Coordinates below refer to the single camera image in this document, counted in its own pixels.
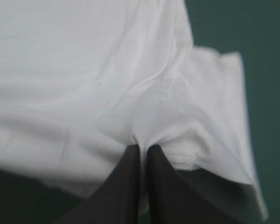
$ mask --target white t-shirt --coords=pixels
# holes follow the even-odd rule
[[[266,217],[240,56],[192,42],[182,0],[0,0],[0,169],[87,197],[127,145],[143,169],[160,144],[253,185]]]

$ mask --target white cloth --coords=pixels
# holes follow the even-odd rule
[[[125,146],[251,184],[238,53],[192,46],[182,0],[0,0],[0,169],[87,197]]]

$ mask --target dark green surface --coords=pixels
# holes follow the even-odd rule
[[[186,2],[196,45],[242,54],[253,150],[270,213],[265,223],[280,224],[280,0]],[[79,201],[0,172],[0,224],[45,224]]]

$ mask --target green background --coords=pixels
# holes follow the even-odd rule
[[[265,223],[280,224],[280,0],[186,0],[186,5],[195,45],[243,57],[252,145],[270,214]],[[46,224],[80,201],[0,171],[0,224]],[[148,214],[140,222],[149,223]]]

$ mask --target cotton fabric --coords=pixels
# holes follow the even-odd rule
[[[192,43],[182,0],[0,0],[0,169],[88,197],[139,144],[145,195],[160,144],[254,186],[265,218],[240,55]]]

